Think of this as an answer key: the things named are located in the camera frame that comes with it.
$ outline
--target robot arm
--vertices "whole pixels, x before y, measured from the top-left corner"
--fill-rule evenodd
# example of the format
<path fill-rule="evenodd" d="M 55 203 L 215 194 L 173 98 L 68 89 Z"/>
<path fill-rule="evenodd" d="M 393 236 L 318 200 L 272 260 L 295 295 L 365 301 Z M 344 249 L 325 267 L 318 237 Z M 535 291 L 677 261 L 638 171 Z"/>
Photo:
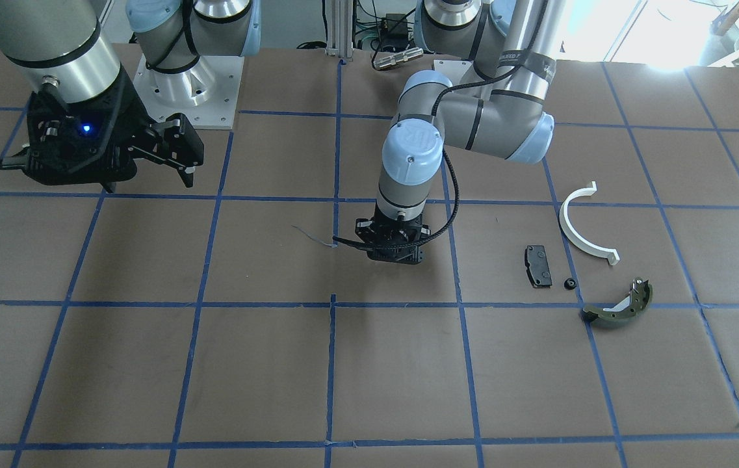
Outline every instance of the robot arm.
<path fill-rule="evenodd" d="M 447 228 L 431 234 L 422 223 L 442 160 L 453 177 L 444 145 L 520 163 L 542 160 L 554 130 L 554 118 L 542 105 L 554 77 L 551 57 L 560 45 L 557 33 L 566 2 L 419 2 L 419 45 L 467 57 L 473 65 L 458 86 L 438 71 L 410 77 L 383 145 L 375 213 L 356 222 L 363 243 L 339 242 L 366 251 L 372 260 L 420 263 L 420 246 Z"/>
<path fill-rule="evenodd" d="M 251 20 L 259 17 L 257 0 L 131 5 L 146 27 L 139 33 L 144 51 L 157 61 L 158 74 L 170 78 L 167 95 L 209 95 L 207 72 L 192 72 L 201 53 L 259 50 L 259 19 Z M 192 26 L 183 27 L 189 18 Z M 179 36 L 165 36 L 174 27 Z M 195 42 L 199 49 L 191 47 Z M 193 125 L 180 112 L 164 122 L 150 118 L 86 0 L 0 0 L 0 50 L 34 89 L 29 145 L 1 159 L 1 170 L 18 169 L 46 185 L 101 183 L 112 192 L 117 181 L 135 176 L 134 159 L 146 158 L 176 169 L 185 186 L 193 186 L 205 151 Z M 185 79 L 187 72 L 201 81 Z"/>

